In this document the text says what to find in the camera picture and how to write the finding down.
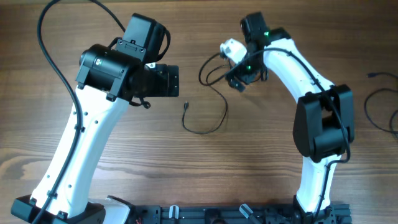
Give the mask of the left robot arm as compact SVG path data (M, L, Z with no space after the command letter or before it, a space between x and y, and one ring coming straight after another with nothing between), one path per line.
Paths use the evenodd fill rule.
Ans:
M161 63L170 42L162 24L135 13L121 38L82 53L78 104L45 176L12 204L15 217L28 223L142 223L133 204L113 196L90 200L89 191L108 138L128 107L149 108L149 97L178 96L178 67Z

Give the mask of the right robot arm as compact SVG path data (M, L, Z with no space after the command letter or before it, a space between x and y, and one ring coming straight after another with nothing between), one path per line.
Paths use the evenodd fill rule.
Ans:
M261 12L241 22L245 43L229 39L220 45L234 66L226 72L230 87L244 91L257 76L267 80L273 71L293 96L293 139L303 157L301 183L294 197L291 223L337 222L329 194L338 164L351 157L354 139L353 93L320 75L296 48L283 28L270 29Z

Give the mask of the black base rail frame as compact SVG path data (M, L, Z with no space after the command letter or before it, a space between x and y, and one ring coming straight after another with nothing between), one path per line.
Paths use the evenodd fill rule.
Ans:
M233 207L179 207L172 205L133 205L117 197L109 199L125 205L122 215L106 215L103 223L142 223L142 224L194 224L194 223L322 223L352 224L348 204L330 204L321 210L317 219L314 213L304 213L296 200L292 204L271 204L249 206L242 204Z

